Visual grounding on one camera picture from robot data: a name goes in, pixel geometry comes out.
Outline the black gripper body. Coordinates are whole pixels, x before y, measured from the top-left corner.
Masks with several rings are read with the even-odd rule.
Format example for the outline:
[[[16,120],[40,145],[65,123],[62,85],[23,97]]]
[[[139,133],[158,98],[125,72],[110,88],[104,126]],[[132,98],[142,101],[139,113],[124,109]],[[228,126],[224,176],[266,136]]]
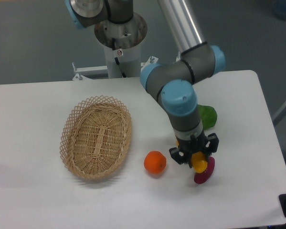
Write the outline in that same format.
[[[179,143],[178,147],[182,148],[183,151],[191,151],[193,155],[198,152],[202,152],[205,137],[206,135],[204,131],[201,131],[200,134],[195,134],[193,132],[180,132],[176,135],[176,139]]]

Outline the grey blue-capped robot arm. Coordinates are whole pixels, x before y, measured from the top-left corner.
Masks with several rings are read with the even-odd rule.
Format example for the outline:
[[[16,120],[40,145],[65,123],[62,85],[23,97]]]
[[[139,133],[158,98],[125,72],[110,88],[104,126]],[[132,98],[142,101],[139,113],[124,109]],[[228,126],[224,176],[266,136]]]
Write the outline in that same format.
[[[79,28],[94,26],[106,52],[110,78],[139,77],[141,85],[167,113],[179,143],[169,153],[196,172],[206,169],[218,148],[216,134],[204,134],[193,85],[221,72],[225,56],[203,37],[187,0],[161,0],[159,6],[172,31],[180,59],[170,65],[140,63],[136,48],[147,34],[145,20],[131,0],[68,0],[67,9]]]

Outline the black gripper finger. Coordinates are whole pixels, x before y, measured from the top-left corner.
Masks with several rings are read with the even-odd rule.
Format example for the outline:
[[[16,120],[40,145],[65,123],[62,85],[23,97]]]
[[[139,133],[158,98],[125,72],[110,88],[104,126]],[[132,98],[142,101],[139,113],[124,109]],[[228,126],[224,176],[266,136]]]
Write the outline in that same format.
[[[187,164],[189,168],[192,168],[191,157],[193,153],[191,151],[183,151],[180,147],[173,147],[169,149],[169,154],[179,165]]]
[[[219,138],[215,133],[212,133],[204,138],[204,146],[202,147],[202,153],[205,156],[207,162],[212,153],[216,153],[219,145]]]

